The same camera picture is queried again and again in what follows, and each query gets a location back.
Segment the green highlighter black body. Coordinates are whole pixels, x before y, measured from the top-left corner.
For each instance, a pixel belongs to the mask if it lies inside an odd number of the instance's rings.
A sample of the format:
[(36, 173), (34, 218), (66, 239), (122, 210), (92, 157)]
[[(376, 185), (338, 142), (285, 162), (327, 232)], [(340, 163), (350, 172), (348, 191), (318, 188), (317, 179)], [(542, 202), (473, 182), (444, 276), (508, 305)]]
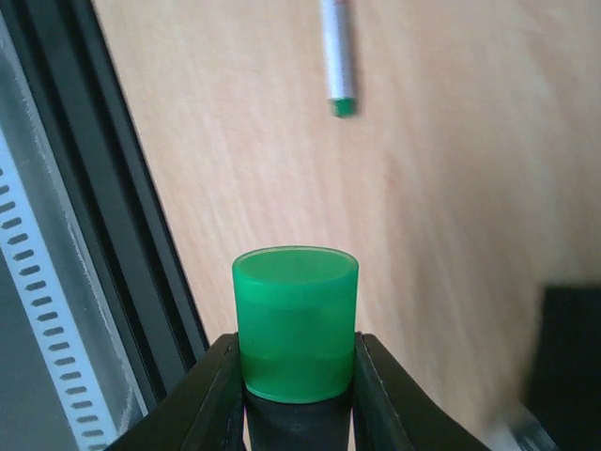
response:
[(351, 384), (359, 263), (324, 247), (279, 246), (232, 265), (242, 375), (256, 397), (309, 404)]

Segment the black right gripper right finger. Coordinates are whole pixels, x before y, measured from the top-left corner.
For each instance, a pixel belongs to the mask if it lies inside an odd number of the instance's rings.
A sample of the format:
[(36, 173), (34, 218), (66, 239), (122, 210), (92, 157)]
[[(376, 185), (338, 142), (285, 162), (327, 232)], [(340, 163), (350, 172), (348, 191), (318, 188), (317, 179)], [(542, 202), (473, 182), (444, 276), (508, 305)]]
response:
[(355, 335), (352, 416), (358, 450), (486, 450), (372, 334)]

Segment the black student backpack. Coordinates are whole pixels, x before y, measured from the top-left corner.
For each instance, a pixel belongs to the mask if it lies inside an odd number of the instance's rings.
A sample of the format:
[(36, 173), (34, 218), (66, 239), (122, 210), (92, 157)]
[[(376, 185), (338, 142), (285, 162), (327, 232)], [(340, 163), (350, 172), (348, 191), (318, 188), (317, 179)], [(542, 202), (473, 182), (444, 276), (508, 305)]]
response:
[(526, 406), (561, 450), (600, 448), (600, 287), (545, 289)]

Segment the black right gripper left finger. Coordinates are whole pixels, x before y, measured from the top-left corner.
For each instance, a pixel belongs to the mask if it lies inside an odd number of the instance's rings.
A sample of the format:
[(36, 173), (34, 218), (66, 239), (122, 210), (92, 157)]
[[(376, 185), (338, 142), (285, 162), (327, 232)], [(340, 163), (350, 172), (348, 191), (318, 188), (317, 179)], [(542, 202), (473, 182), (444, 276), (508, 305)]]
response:
[(186, 378), (112, 450), (242, 450), (239, 337), (223, 334)]

